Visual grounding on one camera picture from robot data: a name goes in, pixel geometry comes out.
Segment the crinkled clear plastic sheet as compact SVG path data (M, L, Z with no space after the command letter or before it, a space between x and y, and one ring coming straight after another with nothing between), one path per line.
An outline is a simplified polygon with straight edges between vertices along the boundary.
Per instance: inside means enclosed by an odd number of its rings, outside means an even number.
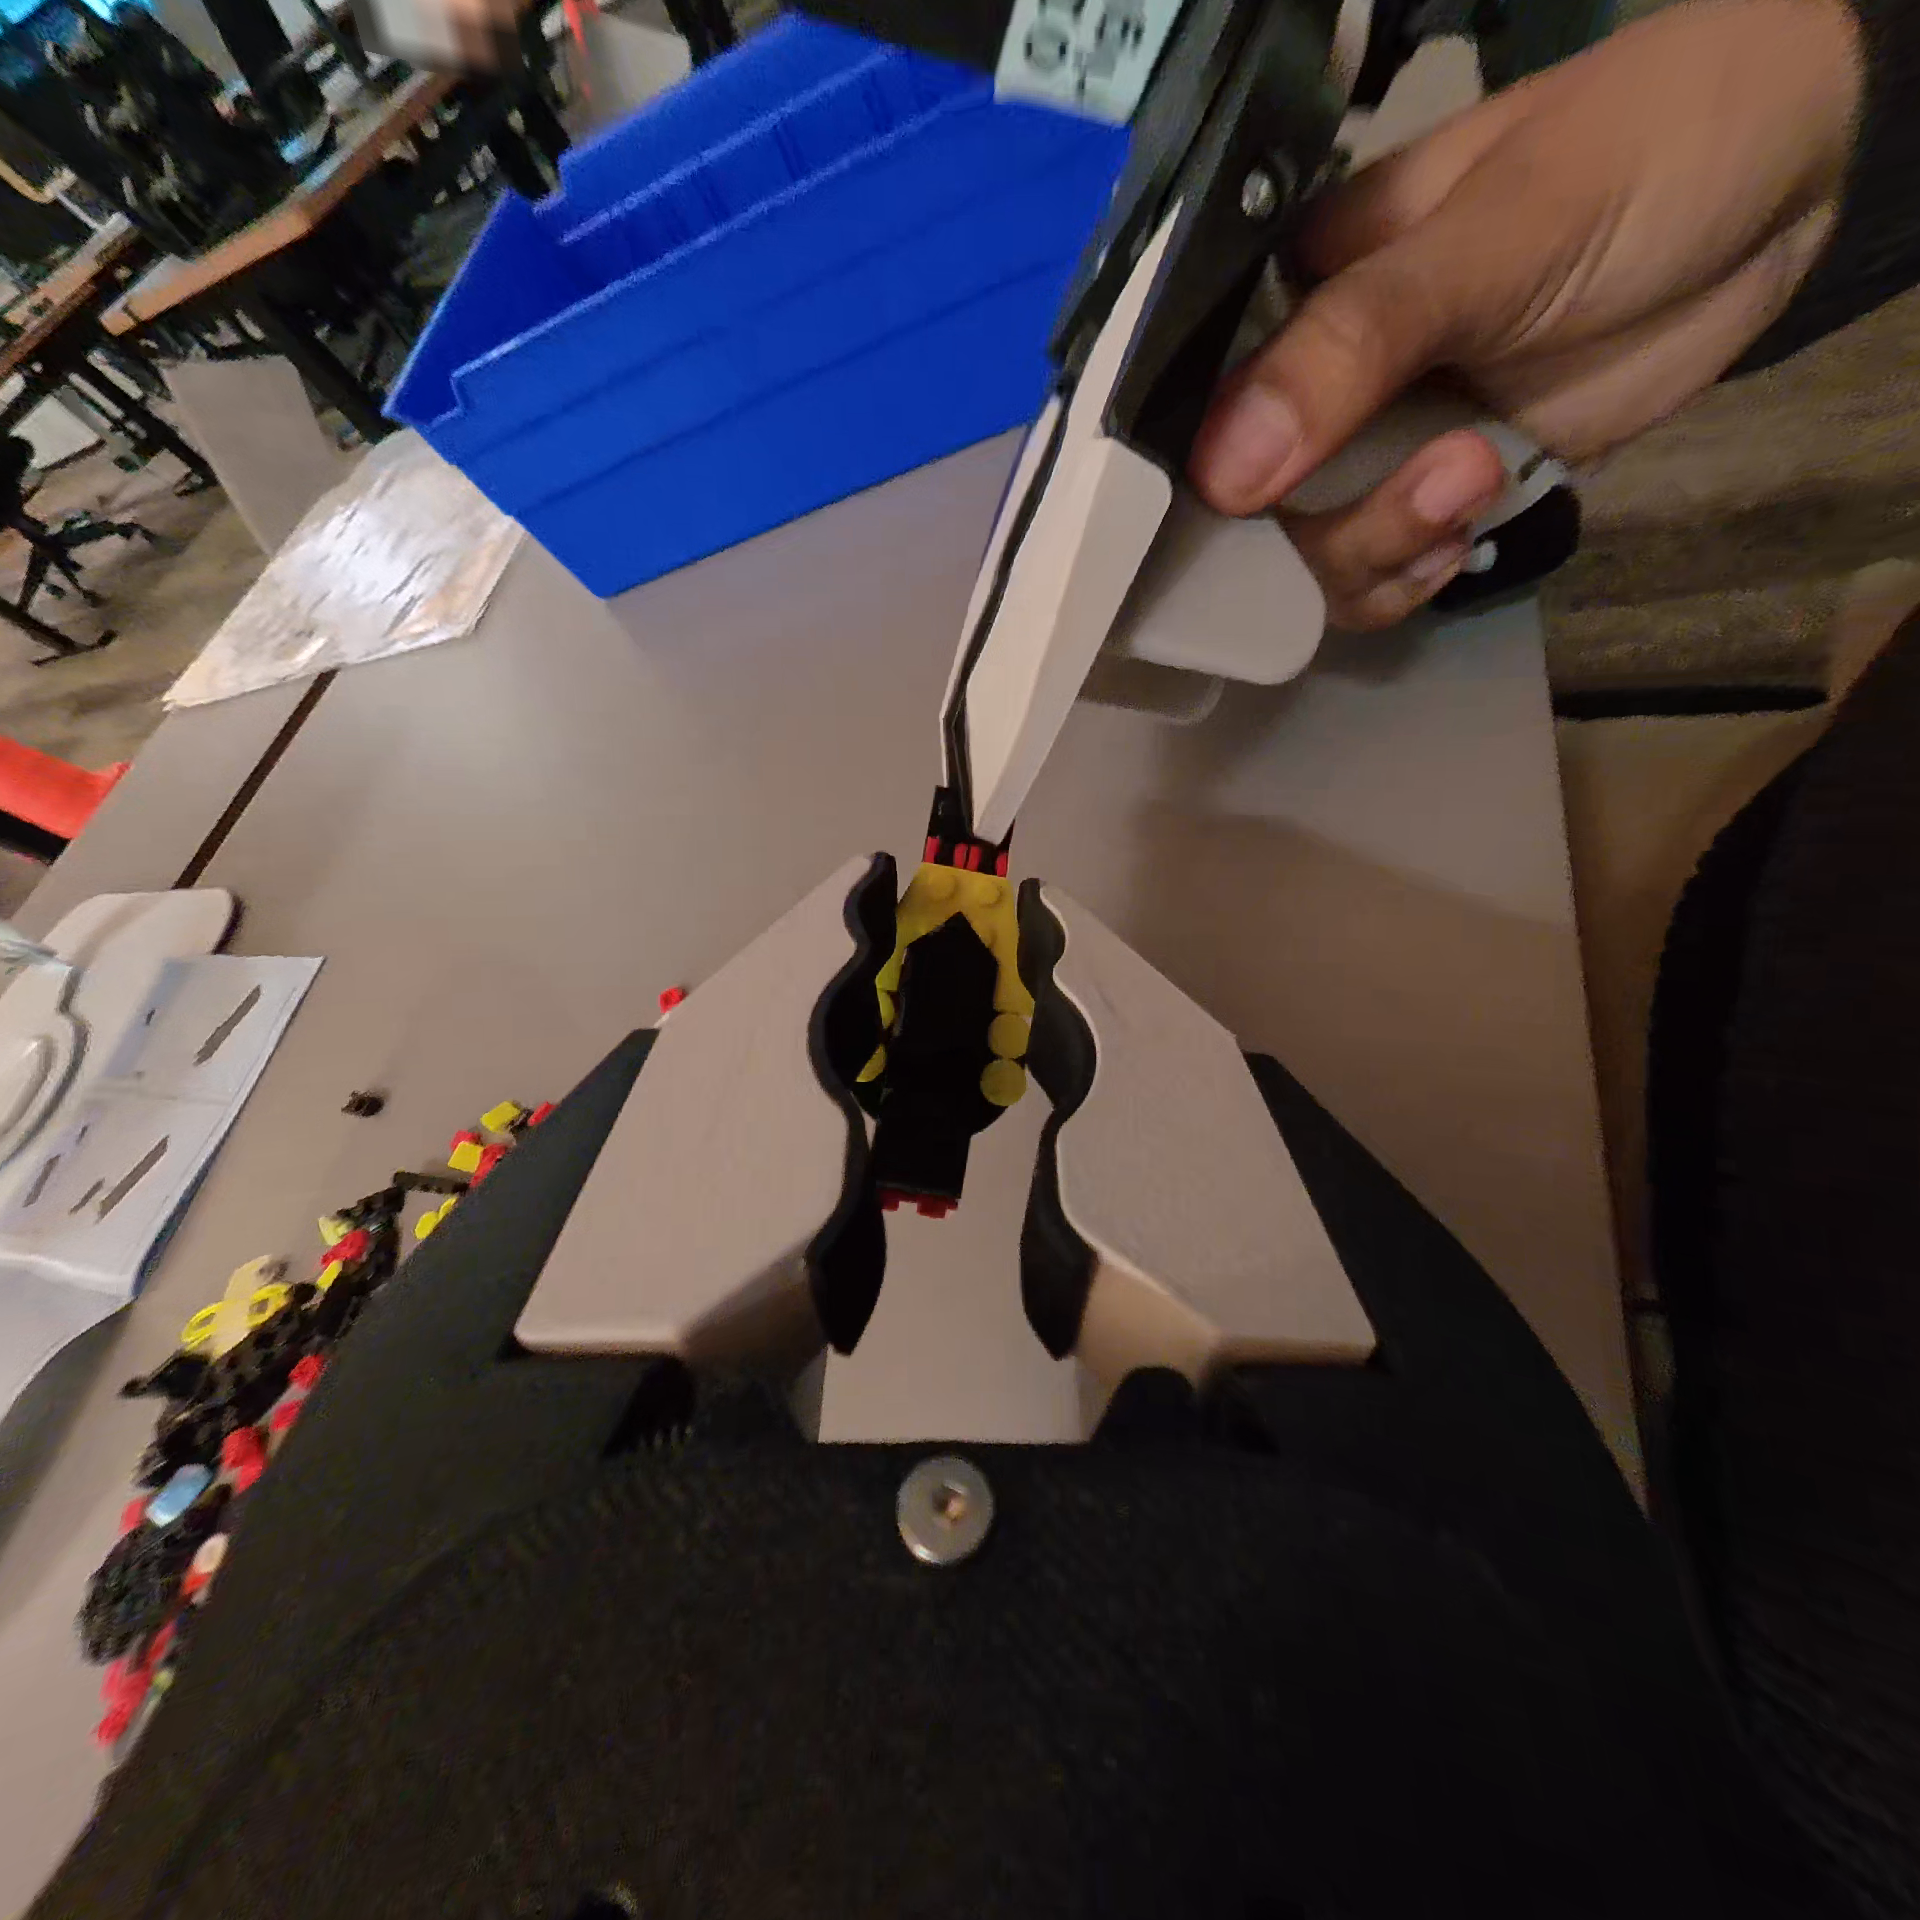
M225 705L467 637L523 541L464 470L402 429L299 519L163 709Z

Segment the wooden desk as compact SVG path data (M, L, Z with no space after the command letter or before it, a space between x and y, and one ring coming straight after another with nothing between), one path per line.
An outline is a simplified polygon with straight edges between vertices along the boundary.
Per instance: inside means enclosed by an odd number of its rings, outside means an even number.
M33 409L52 388L80 378L97 337L130 343L164 321L208 315L249 321L268 351L287 359L307 388L335 409L363 443L394 433L381 401L274 298L273 278L299 265L319 233L335 223L356 185L411 140L451 97L452 76L411 76L391 97L348 124L341 147L249 226L200 257L157 257L144 274L112 285L112 274L147 250L128 220L111 220L42 289L13 302L5 322L25 324L5 341L5 380L23 378Z

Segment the person's right forearm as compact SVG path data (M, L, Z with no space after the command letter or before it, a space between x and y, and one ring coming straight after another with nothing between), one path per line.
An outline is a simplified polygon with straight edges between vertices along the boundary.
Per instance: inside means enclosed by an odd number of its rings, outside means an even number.
M1832 239L1744 365L1773 367L1919 284L1919 5L1853 2L1863 85Z

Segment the white stand base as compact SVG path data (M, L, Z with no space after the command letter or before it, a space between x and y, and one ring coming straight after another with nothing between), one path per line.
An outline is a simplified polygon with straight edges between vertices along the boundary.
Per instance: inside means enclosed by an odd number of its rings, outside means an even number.
M235 913L217 886L93 897L5 965L5 1165L48 1137L153 1017L163 971L225 946Z

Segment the person's black sweater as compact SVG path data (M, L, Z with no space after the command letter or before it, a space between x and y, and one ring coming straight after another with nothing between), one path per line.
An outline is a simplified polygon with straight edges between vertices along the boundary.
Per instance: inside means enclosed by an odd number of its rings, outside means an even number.
M1919 1909L1919 637L1716 834L1648 1023L1672 1489L1767 1795Z

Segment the orange chair seat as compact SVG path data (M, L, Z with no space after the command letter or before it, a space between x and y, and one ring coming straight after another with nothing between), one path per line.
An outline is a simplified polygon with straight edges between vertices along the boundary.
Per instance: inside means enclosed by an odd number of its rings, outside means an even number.
M89 770L3 735L3 851L51 866L128 770L125 758Z

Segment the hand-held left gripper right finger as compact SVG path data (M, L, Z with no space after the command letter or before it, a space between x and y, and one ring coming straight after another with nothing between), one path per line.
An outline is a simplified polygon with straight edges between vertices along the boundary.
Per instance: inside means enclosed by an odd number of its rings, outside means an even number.
M1377 1327L1235 1033L1042 881L1019 970L1047 1102L1019 1239L1042 1348L1105 1389L1367 1363Z

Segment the blue plastic bin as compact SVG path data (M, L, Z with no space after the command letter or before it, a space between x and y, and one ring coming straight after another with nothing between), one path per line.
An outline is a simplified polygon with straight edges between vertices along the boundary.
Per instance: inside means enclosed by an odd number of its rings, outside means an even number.
M1026 427L1125 149L783 15L493 206L387 419L621 594Z

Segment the person's right hand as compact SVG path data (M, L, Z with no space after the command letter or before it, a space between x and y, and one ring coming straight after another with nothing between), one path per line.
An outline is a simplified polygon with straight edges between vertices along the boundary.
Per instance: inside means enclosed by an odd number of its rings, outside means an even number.
M1565 463L1633 441L1812 271L1863 76L1848 5L1681 5L1372 162L1314 204L1311 294L1215 398L1196 492L1273 513L1428 375Z

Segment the black yellow red lego model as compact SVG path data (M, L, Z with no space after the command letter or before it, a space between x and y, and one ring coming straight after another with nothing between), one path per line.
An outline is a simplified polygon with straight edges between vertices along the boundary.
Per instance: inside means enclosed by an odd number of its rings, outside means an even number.
M873 1122L880 1210L941 1218L963 1199L973 1138L1025 1098L1036 1015L1011 846L976 837L948 783L933 795L875 996L880 1039L855 1098Z

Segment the instruction booklet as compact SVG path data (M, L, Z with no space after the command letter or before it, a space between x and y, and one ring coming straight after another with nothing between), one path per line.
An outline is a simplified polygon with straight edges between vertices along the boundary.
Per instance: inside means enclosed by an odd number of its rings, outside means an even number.
M5 1164L5 1412L140 1293L321 974L319 955L169 961L114 1043L87 1045Z

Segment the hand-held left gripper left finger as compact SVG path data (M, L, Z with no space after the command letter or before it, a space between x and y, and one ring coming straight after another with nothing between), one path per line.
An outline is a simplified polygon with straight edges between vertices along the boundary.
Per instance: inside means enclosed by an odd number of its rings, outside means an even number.
M823 1404L884 1267L852 1083L896 901L891 855L851 858L659 1020L519 1313L528 1353L666 1358Z

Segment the grey panel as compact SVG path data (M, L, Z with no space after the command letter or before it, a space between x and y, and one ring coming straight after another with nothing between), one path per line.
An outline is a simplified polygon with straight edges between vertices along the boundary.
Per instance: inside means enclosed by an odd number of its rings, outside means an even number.
M189 359L164 370L184 434L266 558L356 466L281 355Z

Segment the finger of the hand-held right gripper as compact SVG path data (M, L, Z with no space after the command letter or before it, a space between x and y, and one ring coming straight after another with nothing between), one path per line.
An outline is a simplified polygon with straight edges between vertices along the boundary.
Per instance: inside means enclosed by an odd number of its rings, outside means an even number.
M1040 775L1171 505L1155 462L1066 437L965 674L968 834L997 846Z
M988 545L963 615L963 629L951 658L941 707L941 783L965 787L965 674L979 644L986 615L992 611L1011 545L1019 540L1036 493L1045 486L1066 437L1101 434L1117 441L1169 475L1155 457L1129 446L1111 426L1121 378L1129 367L1136 337L1145 324L1153 294L1160 290L1162 261L1173 238L1175 217L1169 214L1151 235L1141 258L1125 274L1108 318L1095 327L1088 359L1080 375L1063 375L1047 395L1040 413L1026 427L1015 463L999 497Z

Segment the pile of lego pieces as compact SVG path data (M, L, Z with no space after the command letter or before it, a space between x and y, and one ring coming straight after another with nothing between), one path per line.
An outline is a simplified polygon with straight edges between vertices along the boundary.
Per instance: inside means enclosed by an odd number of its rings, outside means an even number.
M122 1386L122 1398L156 1404L156 1423L79 1612L80 1658L101 1676L93 1742L112 1762L176 1683L253 1490L346 1338L415 1249L556 1109L504 1100L448 1140L444 1164L401 1169L323 1214L313 1261L237 1267L175 1351Z

